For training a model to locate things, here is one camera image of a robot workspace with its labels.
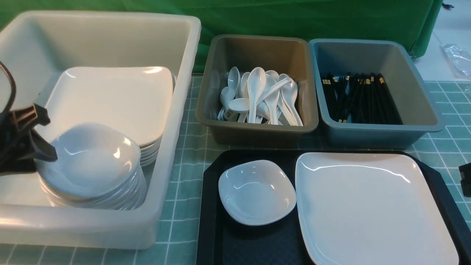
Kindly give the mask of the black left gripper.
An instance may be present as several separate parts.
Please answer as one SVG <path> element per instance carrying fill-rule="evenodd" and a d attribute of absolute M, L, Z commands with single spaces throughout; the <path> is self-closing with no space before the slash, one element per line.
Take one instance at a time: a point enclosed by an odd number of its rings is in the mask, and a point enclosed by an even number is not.
<path fill-rule="evenodd" d="M 57 161 L 57 152 L 35 129 L 50 124 L 47 109 L 37 104 L 1 113 L 0 174 L 37 171 L 35 161 Z"/>

